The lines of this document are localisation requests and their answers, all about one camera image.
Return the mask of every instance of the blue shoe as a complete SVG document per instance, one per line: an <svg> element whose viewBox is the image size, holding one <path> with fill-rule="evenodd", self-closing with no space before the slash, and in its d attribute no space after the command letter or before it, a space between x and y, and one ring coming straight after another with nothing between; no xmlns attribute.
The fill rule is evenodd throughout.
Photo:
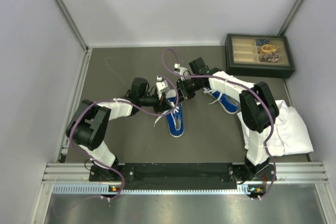
<svg viewBox="0 0 336 224"><path fill-rule="evenodd" d="M235 114L238 111L238 103L231 99L231 101L229 101L229 96L227 96L226 94L220 93L218 91L215 91L213 89L207 89L204 88L204 93L208 93L209 95L211 95L213 98L215 98L216 100L213 101L210 104L213 104L215 102L219 102L219 104L221 105L221 107L223 108L223 110L228 113L228 114Z"/></svg>
<svg viewBox="0 0 336 224"><path fill-rule="evenodd" d="M167 92L166 95L167 101L170 102L172 106L175 106L175 101L176 101L176 92L175 90L170 90ZM162 116L159 116L154 123L154 126L158 122L158 120ZM174 109L174 111L167 116L167 122L168 122L168 127L169 127L169 133L173 137L180 137L184 133L184 126L183 126L183 117L182 117L182 104L178 104L177 107Z"/></svg>

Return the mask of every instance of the black box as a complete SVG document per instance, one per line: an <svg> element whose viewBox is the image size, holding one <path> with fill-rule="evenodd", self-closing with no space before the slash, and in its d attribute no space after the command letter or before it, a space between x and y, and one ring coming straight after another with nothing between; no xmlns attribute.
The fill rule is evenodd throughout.
<svg viewBox="0 0 336 224"><path fill-rule="evenodd" d="M227 74L285 79L295 71L286 36L228 34L225 56Z"/></svg>

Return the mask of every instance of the white towel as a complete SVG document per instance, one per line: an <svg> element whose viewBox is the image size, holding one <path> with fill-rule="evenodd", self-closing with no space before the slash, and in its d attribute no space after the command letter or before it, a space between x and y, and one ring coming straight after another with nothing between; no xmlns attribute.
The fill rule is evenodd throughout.
<svg viewBox="0 0 336 224"><path fill-rule="evenodd" d="M302 154L313 152L307 127L293 107L287 107L284 100L276 101L279 116L275 120L274 132L267 142L272 156ZM249 128L245 125L241 112L238 114L243 129L245 149L248 150Z"/></svg>

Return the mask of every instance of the white wall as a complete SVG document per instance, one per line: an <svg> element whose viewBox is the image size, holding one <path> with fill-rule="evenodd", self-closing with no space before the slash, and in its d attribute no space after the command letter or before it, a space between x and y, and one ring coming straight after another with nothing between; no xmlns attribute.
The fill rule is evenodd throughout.
<svg viewBox="0 0 336 224"><path fill-rule="evenodd" d="M295 0L63 0L91 46L219 44L277 34Z"/></svg>
<svg viewBox="0 0 336 224"><path fill-rule="evenodd" d="M336 192L336 0L305 0L286 35L296 65L289 90Z"/></svg>
<svg viewBox="0 0 336 224"><path fill-rule="evenodd" d="M0 0L0 218L30 221L83 56L53 0Z"/></svg>

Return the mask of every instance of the purple cable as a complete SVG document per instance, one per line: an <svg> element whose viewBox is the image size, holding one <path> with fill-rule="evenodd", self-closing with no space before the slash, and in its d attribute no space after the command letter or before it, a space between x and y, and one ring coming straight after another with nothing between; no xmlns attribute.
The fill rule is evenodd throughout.
<svg viewBox="0 0 336 224"><path fill-rule="evenodd" d="M170 79L168 79L168 78L165 77L165 76L159 76L159 77L161 77L162 79L168 81L168 82L173 86L173 89L174 89L175 92L176 92L176 104L175 104L175 106L174 106L171 110L169 110L168 112L166 112L166 113L160 115L160 116L164 116L164 115L168 115L168 114L172 113L172 112L175 110L175 108L177 107L177 105L178 105L178 103L179 103L179 96L178 96L177 88L175 87L174 83L173 83ZM72 129L71 129L70 135L69 135L69 142L70 142L71 147L74 148L75 150L77 150L77 151L83 153L83 154L86 155L87 157L92 158L92 159L94 159L92 156L90 156L87 152L85 152L83 149L81 149L80 147L78 147L77 145L75 145L75 144L73 143L73 139L72 139L72 138L73 138L73 136L74 136L75 129L77 128L78 124L79 124L80 121L83 119L83 117L86 115L86 113L87 113L93 106L95 106L95 105L97 105L98 103L101 103L101 102L120 102L120 103L126 103L126 104L129 104L129 105L132 105L133 107L135 107L135 108L141 110L142 112L144 112L144 113L146 113L146 114L148 114L148 115L157 116L157 114L152 113L152 112L149 112L149 111L147 111L147 110L144 110L143 108L141 108L141 107L139 107L139 106L137 106L137 105L135 105L135 104L133 104L133 103L131 103L131 102L129 102L129 101L122 101L122 100L121 100L121 101L119 101L119 100L117 100L117 101L116 101L116 100L101 100L101 101L93 102L93 103L90 104L90 105L83 111L83 113L81 113L81 115L78 117L78 119L77 119L76 122L74 123L74 125L73 125L73 127L72 127ZM114 169L114 168L112 168L112 167L109 167L109 166L107 166L107 165L105 165L105 164L99 162L98 160L94 160L94 162L97 163L97 164L99 164L99 165L101 165L101 166L103 166L103 167L105 167L106 169L110 169L111 171L117 173L117 174L119 175L119 177L121 178L121 187L120 187L120 189L118 190L117 194L116 194L113 198L111 198L111 200L115 200L116 198L118 198L118 197L120 196L122 190L124 189L124 186L125 186L125 179L124 179L124 177L122 176L122 174L121 174L118 170L116 170L116 169ZM55 204L54 204L54 205L53 205L53 214L54 214L54 216L55 216L56 218L62 218L64 215L66 215L67 213L69 213L70 211L72 211L75 207L77 207L77 206L78 206L80 203L82 203L83 201L88 200L88 199L93 199L93 198L100 198L100 197L101 197L101 196L97 196L97 195L89 196L89 197L87 197L87 198L85 198L85 199L83 199L83 200L77 202L77 203L74 204L73 206L71 206L68 210L66 210L66 211L65 211L63 214L61 214L61 215L56 214Z"/></svg>
<svg viewBox="0 0 336 224"><path fill-rule="evenodd" d="M162 52L162 54L161 54L161 60L162 60L162 64L163 64L163 66L165 67L165 69L167 69L168 72L170 72L170 73L172 73L172 74L174 74L174 75L176 75L176 76L179 76L179 77L185 77L185 76L182 75L182 74L175 73L174 71L170 70L169 67L166 65L166 63L165 63L165 61L164 61L164 57L165 57L165 53L166 53L167 51L172 52L172 53L174 54L174 56L177 58L177 54L176 54L176 52L175 52L172 48L166 48L166 49L164 49L163 52ZM222 77L219 77L219 76L206 76L206 75L204 75L204 76L192 76L192 75L190 75L190 76L188 76L188 78L217 78L217 79L219 79L219 80L226 81L225 78L222 78ZM274 159L274 157L270 154L270 152L269 152L269 150L268 150L268 148L267 148L267 142L270 140L270 138L271 138L271 136L272 136L272 134L273 134L273 131L274 131L274 121L273 121L272 115L271 115L271 113L269 112L269 110L268 110L266 104L265 104L265 103L262 101L262 99L256 94L256 92L254 92L252 89L250 89L249 87L247 87L247 86L245 86L245 85L243 85L243 84L240 84L240 83L237 83L237 82L234 82L234 81L230 81L230 80L228 80L227 82L228 82L228 83L231 83L231 84L234 84L234 85L237 85L237 86L240 86L240 87L246 89L247 91L249 91L249 92L250 92L250 93L251 93L251 94L252 94L252 95L253 95L253 96L260 102L261 106L265 109L265 111L266 111L266 113L267 113L267 116L268 116L268 118L269 118L269 120L270 120L271 130L270 130L269 135L267 136L267 138L266 138L265 141L264 141L264 147L265 147L265 151L266 151L267 155L271 158L271 160L272 160L272 162L273 162L273 166L274 166L274 174L273 174L273 177L272 177L272 180L271 180L271 183L270 183L268 189L267 189L266 192L260 197L260 199L263 199L263 198L268 194L268 192L271 190L271 188L273 187L274 181L275 181L275 179L276 179L276 173L277 173L277 168L276 168L275 159Z"/></svg>

